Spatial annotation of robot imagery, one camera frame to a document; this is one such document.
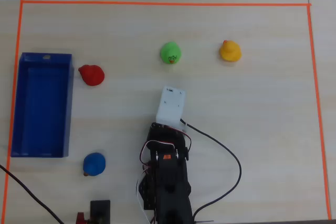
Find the yellow rubber duck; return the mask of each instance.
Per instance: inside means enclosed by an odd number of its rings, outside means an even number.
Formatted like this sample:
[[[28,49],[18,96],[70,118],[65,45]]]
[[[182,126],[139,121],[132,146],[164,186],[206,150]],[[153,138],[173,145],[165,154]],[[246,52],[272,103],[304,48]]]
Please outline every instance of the yellow rubber duck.
[[[219,53],[223,60],[231,62],[238,61],[242,56],[239,45],[232,40],[224,40]]]

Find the light wood surface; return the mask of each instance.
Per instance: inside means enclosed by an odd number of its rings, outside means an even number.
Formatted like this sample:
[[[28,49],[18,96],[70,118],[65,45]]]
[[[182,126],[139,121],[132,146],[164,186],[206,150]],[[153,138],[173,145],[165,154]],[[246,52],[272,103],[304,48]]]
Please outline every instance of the light wood surface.
[[[219,59],[224,39],[241,44],[240,62]],[[176,66],[159,59],[170,40],[183,51]],[[238,188],[199,220],[326,218],[306,8],[29,4],[20,51],[70,52],[75,68],[106,71],[95,88],[76,72],[68,158],[12,159],[12,171],[67,223],[89,200],[107,198],[112,223],[145,223],[134,193],[138,154],[165,84],[186,90],[185,120],[227,144],[243,166]],[[195,210],[227,191],[238,167],[215,143],[189,133]],[[85,178],[81,163],[93,151],[106,155],[107,168]],[[8,193],[6,223],[52,223],[18,185]]]
[[[332,216],[336,216],[336,7],[334,0],[310,0],[318,68]]]

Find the white sensor module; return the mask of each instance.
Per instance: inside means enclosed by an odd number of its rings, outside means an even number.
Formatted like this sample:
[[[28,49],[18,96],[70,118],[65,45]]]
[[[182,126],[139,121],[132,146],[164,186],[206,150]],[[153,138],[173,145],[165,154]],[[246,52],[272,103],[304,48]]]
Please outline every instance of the white sensor module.
[[[162,91],[156,122],[177,129],[184,129],[180,122],[185,101],[185,91],[165,86]]]

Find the rubber duck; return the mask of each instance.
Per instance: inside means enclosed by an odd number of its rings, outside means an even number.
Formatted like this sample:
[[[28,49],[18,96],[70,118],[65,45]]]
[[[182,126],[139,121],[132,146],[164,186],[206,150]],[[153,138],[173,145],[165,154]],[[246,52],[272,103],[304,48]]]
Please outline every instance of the rubber duck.
[[[160,56],[164,63],[175,64],[181,58],[181,50],[175,42],[168,42],[163,45],[160,51]]]
[[[78,69],[83,81],[89,86],[101,84],[105,78],[104,71],[97,65],[84,65]]]
[[[91,153],[84,158],[84,176],[97,176],[105,170],[105,166],[106,161],[102,154],[98,152]]]
[[[239,45],[232,40],[224,40],[219,53],[223,60],[231,62],[238,61],[242,56]]]

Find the red rubber duck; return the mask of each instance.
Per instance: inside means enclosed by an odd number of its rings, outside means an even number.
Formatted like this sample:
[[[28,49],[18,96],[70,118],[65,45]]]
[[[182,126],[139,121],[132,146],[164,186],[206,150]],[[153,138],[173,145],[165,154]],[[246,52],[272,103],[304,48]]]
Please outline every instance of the red rubber duck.
[[[84,65],[78,69],[83,81],[89,86],[101,84],[105,78],[104,71],[97,65]]]

